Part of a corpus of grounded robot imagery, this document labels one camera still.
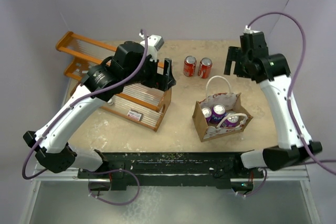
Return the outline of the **canvas tote bag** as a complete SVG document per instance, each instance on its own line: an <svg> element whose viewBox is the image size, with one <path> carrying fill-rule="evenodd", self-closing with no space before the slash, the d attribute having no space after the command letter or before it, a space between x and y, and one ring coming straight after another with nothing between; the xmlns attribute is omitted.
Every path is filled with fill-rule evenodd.
<svg viewBox="0 0 336 224"><path fill-rule="evenodd" d="M210 94L208 88L216 78L228 86L228 92ZM195 102L192 115L201 142L243 132L253 116L242 106L241 94L234 93L229 81L222 76L211 77L205 86L205 99Z"/></svg>

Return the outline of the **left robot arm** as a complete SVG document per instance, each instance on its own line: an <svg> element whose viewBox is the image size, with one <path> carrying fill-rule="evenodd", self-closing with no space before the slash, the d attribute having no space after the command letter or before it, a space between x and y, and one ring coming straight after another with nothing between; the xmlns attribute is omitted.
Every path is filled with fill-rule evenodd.
<svg viewBox="0 0 336 224"><path fill-rule="evenodd" d="M124 87L139 83L148 88L167 91L176 84L172 61L164 60L163 73L158 73L157 52L164 45L159 35L140 31L140 43L126 41L112 56L92 66L83 76L75 92L57 114L38 131L27 131L23 139L29 154L44 170L61 173L70 167L89 170L96 178L108 172L108 160L100 151L85 152L68 144L74 132L98 108L109 102Z"/></svg>

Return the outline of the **red cola can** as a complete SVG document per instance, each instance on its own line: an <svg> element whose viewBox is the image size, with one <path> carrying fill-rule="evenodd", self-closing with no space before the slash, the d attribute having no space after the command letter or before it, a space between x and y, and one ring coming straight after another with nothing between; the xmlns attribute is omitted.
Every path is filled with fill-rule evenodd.
<svg viewBox="0 0 336 224"><path fill-rule="evenodd" d="M198 68L198 76L202 79L207 79L212 69L212 61L209 58L201 59Z"/></svg>
<svg viewBox="0 0 336 224"><path fill-rule="evenodd" d="M184 59L183 74L192 77L195 74L197 60L194 56L187 56Z"/></svg>

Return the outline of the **small red white box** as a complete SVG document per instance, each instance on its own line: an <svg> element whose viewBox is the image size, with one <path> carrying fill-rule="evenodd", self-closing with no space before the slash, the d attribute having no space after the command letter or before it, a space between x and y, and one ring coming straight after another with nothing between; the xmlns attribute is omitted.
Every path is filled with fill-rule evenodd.
<svg viewBox="0 0 336 224"><path fill-rule="evenodd" d="M135 110L129 110L127 113L127 117L140 122L143 118L143 114Z"/></svg>

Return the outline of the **orange wooden shelf rack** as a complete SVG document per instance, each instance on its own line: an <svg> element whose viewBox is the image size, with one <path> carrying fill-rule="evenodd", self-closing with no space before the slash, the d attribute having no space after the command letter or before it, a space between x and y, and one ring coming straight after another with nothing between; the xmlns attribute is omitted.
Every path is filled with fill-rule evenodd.
<svg viewBox="0 0 336 224"><path fill-rule="evenodd" d="M56 49L73 56L71 64L64 72L66 76L78 81L71 95L78 94L84 87L93 93L130 76L141 61L151 57L146 56L148 38L143 35L141 38L140 43L126 41L113 47L71 31L67 32L56 44ZM102 109L157 131L170 105L172 90L158 90L142 85L142 66L126 83L97 95L92 94L92 98L102 100ZM164 75L164 61L158 60L157 72ZM112 106L107 104L110 99L114 101ZM138 122L127 117L129 110L142 113L142 120Z"/></svg>

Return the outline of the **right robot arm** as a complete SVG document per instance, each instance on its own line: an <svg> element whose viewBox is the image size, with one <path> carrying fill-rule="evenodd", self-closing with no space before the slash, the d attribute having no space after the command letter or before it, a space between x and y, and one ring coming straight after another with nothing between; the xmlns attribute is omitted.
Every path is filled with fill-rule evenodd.
<svg viewBox="0 0 336 224"><path fill-rule="evenodd" d="M238 177L246 177L252 168L279 170L299 165L310 154L322 152L322 144L312 140L294 96L288 93L291 77L287 60L282 54L269 54L264 33L244 31L240 47L229 47L224 74L231 73L259 85L268 101L278 138L274 147L242 153L233 166Z"/></svg>

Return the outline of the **purple fanta can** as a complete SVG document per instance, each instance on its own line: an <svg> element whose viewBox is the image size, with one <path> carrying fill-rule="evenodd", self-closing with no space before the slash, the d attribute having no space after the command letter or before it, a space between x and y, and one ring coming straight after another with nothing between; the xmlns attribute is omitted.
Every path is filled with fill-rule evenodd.
<svg viewBox="0 0 336 224"><path fill-rule="evenodd" d="M226 115L226 108L222 104L215 104L212 106L212 124L218 124Z"/></svg>
<svg viewBox="0 0 336 224"><path fill-rule="evenodd" d="M239 125L239 116L232 116L233 114L236 114L236 112L227 112L226 116L230 115L230 117L222 123L222 127L236 127Z"/></svg>
<svg viewBox="0 0 336 224"><path fill-rule="evenodd" d="M212 118L212 110L209 107L204 106L202 107L202 113L206 122L209 123Z"/></svg>

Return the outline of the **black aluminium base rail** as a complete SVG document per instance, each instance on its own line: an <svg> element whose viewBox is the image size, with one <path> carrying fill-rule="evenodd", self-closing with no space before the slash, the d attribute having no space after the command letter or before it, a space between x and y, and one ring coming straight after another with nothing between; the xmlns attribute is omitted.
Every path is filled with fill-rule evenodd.
<svg viewBox="0 0 336 224"><path fill-rule="evenodd" d="M308 181L305 166L278 171L246 169L238 163L238 152L122 153L104 152L98 174L70 167L54 174L46 171L41 181L90 182L93 190L125 190L128 186L215 187L239 193L256 191L260 183Z"/></svg>

